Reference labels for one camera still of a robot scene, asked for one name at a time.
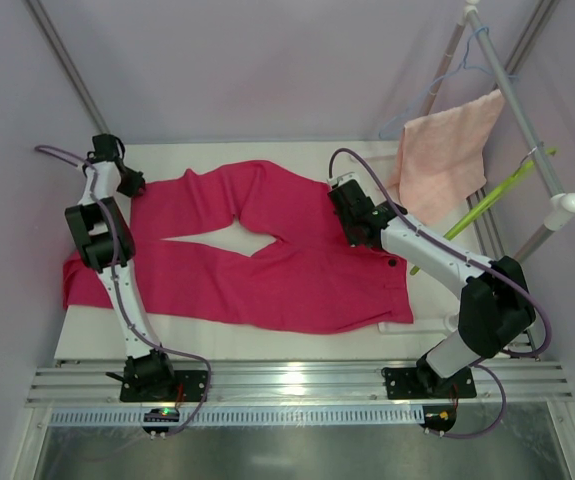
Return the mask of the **pink trousers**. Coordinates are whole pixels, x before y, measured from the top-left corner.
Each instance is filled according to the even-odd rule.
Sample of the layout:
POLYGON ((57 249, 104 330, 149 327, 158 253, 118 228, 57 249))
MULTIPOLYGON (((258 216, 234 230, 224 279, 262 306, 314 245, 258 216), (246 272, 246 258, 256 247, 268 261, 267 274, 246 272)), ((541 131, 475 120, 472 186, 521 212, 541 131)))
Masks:
POLYGON ((327 192, 264 160, 151 183, 130 216, 145 309, 320 335, 411 323, 406 262, 351 247, 327 192))

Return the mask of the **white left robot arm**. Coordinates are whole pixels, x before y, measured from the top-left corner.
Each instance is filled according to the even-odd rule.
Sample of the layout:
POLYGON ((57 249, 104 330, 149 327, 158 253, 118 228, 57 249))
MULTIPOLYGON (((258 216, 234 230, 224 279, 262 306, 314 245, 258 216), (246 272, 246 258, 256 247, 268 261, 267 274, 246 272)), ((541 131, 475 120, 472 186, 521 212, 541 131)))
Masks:
POLYGON ((93 149, 81 160, 86 177, 79 202, 65 210, 70 233, 84 266, 100 279, 121 325, 126 360, 121 374, 122 402, 168 401, 177 381, 147 318, 135 277, 135 240, 115 199, 141 195, 146 181, 124 164, 123 142, 112 134, 92 138, 93 149))

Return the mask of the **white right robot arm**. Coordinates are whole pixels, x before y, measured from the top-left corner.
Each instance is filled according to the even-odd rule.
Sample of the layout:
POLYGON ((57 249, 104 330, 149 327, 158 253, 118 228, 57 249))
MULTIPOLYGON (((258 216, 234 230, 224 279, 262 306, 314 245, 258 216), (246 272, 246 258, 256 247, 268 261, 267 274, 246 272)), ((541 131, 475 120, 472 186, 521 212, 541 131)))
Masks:
POLYGON ((520 264, 473 254, 424 228, 399 205, 374 204, 350 173, 329 181, 328 197, 352 246, 401 257, 459 301, 456 331, 417 362, 413 382, 428 396, 445 395, 454 377, 496 356, 535 320, 520 264))

